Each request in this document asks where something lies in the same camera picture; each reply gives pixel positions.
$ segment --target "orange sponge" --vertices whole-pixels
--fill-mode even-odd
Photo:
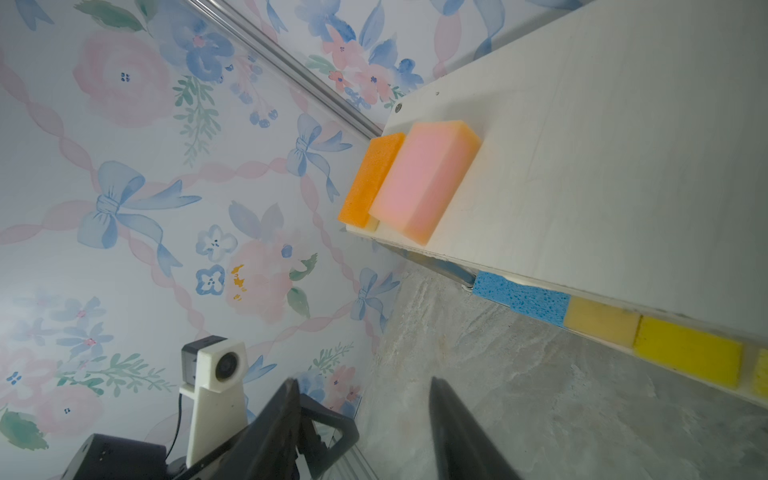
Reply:
[[[340,222],[370,231],[379,226],[379,221],[371,217],[368,210],[405,139],[406,134],[392,134],[371,140],[339,214]]]

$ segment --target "black cable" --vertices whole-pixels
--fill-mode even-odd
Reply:
[[[179,394],[179,418],[176,420],[176,435],[174,435],[174,442],[170,444],[170,448],[168,449],[168,453],[165,455],[165,459],[168,460],[168,457],[170,456],[170,451],[174,449],[174,445],[176,445],[176,439],[179,437],[179,428],[181,427],[181,394]]]

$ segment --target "pink sponge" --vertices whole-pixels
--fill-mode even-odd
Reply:
[[[426,245],[482,141],[463,121],[414,124],[370,214]]]

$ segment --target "sponge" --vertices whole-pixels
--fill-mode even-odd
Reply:
[[[744,345],[711,333],[664,322],[650,316],[640,320],[635,355],[717,385],[739,385]]]
[[[405,139],[406,134],[392,134],[371,140],[339,214],[340,222],[372,232],[378,227],[379,221],[368,210]]]
[[[757,356],[752,391],[768,399],[768,350],[766,349],[760,349],[760,354]]]
[[[481,143],[463,121],[414,124],[371,215],[426,245]]]
[[[638,322],[639,313],[574,296],[568,305],[563,326],[630,349]]]
[[[537,286],[520,285],[503,276],[480,272],[475,279],[472,293],[501,303],[512,309],[553,325],[563,326],[565,312],[571,296],[567,293],[546,290]]]

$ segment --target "wall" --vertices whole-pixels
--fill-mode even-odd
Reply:
[[[336,221],[366,141],[171,0],[0,6],[0,462],[169,445],[179,350],[242,339],[345,415],[403,261]],[[184,454],[190,403],[184,402]]]
[[[588,0],[230,0],[383,126],[410,91]]]

